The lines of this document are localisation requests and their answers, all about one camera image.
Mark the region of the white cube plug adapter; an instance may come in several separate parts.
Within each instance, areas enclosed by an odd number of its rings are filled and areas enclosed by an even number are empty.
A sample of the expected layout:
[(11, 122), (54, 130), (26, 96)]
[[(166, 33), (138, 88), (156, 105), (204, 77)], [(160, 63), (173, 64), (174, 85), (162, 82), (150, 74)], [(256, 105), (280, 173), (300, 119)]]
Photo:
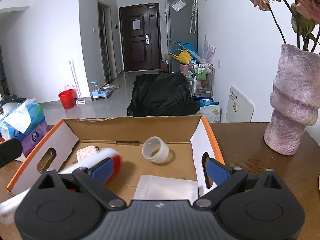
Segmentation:
[(92, 156), (97, 155), (98, 152), (99, 148), (93, 145), (82, 148), (76, 152), (77, 162), (91, 158)]

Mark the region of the red white bottle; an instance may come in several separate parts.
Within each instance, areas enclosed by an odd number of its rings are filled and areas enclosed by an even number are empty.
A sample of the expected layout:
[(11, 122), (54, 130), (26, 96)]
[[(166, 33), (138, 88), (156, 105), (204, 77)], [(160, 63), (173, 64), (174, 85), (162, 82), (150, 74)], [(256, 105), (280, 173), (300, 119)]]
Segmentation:
[[(119, 172), (120, 167), (120, 154), (112, 148), (105, 148), (91, 158), (64, 168), (58, 174), (71, 174), (76, 169), (84, 168), (91, 178), (103, 185)], [(15, 212), (29, 191), (30, 189), (27, 189), (1, 203), (1, 224), (9, 225), (14, 223)]]

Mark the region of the translucent plastic container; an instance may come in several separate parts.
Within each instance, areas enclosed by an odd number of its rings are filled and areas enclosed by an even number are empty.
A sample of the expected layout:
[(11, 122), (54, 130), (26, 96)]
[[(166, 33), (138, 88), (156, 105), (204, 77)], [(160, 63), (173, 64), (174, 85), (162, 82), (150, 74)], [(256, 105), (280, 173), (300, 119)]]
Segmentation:
[(142, 175), (133, 199), (189, 200), (193, 204), (198, 197), (197, 181)]

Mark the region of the small white cap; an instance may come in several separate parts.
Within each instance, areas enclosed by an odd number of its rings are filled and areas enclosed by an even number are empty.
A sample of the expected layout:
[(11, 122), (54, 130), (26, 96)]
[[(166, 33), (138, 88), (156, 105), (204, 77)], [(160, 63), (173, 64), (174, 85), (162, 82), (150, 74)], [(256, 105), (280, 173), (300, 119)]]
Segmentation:
[(142, 148), (143, 157), (154, 164), (164, 164), (169, 152), (167, 144), (159, 137), (150, 137)]

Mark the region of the purple tissue pack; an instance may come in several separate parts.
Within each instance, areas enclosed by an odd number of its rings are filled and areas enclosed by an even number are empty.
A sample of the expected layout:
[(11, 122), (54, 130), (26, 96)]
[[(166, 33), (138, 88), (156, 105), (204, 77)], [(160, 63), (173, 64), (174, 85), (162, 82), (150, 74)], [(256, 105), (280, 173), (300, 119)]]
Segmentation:
[(49, 128), (47, 122), (44, 120), (22, 139), (22, 155), (25, 158), (31, 153), (34, 147), (42, 140), (48, 131)]

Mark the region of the blue tissue pack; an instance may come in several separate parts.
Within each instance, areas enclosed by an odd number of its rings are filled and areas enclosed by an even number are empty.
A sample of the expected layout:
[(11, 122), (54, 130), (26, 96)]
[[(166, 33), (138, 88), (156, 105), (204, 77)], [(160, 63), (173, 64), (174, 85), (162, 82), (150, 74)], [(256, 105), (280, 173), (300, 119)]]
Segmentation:
[(45, 120), (42, 106), (35, 99), (27, 99), (7, 114), (1, 114), (1, 137), (22, 140)]

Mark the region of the red cardboard box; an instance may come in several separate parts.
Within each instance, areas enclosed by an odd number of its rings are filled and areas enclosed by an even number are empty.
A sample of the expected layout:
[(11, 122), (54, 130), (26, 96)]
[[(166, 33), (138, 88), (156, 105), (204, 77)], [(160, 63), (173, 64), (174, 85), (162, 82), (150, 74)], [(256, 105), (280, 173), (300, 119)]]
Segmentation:
[[(170, 150), (162, 165), (143, 157), (143, 145), (151, 137), (161, 138)], [(78, 150), (91, 145), (100, 150), (112, 148), (121, 155), (120, 171), (106, 186), (125, 201), (133, 197), (142, 175), (197, 181), (200, 194), (205, 194), (209, 188), (202, 167), (203, 155), (223, 163), (215, 135), (204, 116), (62, 119), (21, 163), (7, 191), (17, 195), (29, 189), (40, 177), (37, 165), (49, 149), (56, 153), (51, 168), (60, 170), (76, 161)]]

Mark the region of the red bucket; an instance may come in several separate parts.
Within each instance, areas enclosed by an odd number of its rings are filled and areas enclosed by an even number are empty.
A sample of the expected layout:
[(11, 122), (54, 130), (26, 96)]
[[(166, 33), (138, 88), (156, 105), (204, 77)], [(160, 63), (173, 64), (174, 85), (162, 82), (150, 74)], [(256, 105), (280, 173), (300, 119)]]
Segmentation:
[(58, 97), (65, 110), (71, 109), (76, 105), (75, 102), (75, 89), (73, 85), (66, 85), (61, 89)]

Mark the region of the blue pet feeder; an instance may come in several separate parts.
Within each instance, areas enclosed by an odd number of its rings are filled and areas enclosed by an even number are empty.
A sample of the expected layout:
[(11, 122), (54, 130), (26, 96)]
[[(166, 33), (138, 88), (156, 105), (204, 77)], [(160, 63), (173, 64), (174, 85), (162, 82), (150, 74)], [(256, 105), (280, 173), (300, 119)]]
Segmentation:
[(91, 85), (92, 85), (92, 99), (95, 101), (99, 98), (107, 98), (109, 96), (109, 94), (112, 92), (111, 89), (100, 89), (98, 87), (98, 82), (97, 80), (95, 81), (92, 81), (91, 82)]

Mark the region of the pink textured vase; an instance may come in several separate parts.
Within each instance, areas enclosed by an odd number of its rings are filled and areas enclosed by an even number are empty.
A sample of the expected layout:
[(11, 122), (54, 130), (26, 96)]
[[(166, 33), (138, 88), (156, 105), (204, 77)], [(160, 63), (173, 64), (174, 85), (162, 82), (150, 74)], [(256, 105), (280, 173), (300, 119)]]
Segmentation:
[(277, 153), (291, 156), (298, 151), (306, 127), (318, 120), (319, 55), (290, 44), (280, 49), (264, 141)]

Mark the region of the metal trolley with bottles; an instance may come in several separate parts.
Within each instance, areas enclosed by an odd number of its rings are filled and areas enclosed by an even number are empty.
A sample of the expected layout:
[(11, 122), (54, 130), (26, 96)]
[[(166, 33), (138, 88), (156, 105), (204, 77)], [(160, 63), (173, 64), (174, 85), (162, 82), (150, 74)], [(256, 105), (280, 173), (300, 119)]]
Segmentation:
[(192, 96), (213, 98), (215, 69), (211, 63), (189, 64), (188, 79)]

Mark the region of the dark wooden door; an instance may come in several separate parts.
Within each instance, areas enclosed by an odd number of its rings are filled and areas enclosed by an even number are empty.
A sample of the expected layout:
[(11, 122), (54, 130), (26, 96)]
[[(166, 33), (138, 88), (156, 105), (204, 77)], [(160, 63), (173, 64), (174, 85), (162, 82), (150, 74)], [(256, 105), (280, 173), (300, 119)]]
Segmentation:
[(119, 8), (124, 70), (136, 72), (161, 67), (159, 4)]

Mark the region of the grey refrigerator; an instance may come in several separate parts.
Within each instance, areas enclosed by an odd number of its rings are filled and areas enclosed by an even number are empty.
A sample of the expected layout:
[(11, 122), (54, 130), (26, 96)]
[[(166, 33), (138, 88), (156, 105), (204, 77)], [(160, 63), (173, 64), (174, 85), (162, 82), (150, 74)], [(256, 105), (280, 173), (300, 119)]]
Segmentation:
[(182, 0), (185, 6), (177, 11), (172, 7), (172, 4), (178, 1), (166, 1), (168, 64), (170, 73), (180, 72), (180, 63), (170, 56), (173, 50), (180, 47), (176, 42), (191, 43), (198, 50), (198, 34), (194, 33), (194, 27), (192, 33), (190, 33), (193, 0)]

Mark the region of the dried pink flowers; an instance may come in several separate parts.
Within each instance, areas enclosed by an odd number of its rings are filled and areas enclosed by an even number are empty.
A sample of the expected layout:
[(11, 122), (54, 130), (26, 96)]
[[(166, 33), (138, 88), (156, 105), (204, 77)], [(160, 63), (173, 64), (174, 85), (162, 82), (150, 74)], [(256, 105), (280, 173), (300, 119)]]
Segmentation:
[(274, 12), (275, 4), (282, 4), (287, 10), (295, 46), (303, 51), (319, 53), (319, 0), (249, 0), (260, 11), (268, 12), (281, 36), (287, 43), (285, 33), (278, 21), (279, 14)]

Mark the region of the white board leaning on wall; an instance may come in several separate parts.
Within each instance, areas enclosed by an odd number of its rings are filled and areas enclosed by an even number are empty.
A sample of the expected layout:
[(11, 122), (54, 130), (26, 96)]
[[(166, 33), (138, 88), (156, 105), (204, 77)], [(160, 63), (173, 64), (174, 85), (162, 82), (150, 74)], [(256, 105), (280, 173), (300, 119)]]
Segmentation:
[(228, 122), (251, 122), (255, 106), (234, 86), (230, 87), (226, 120)]

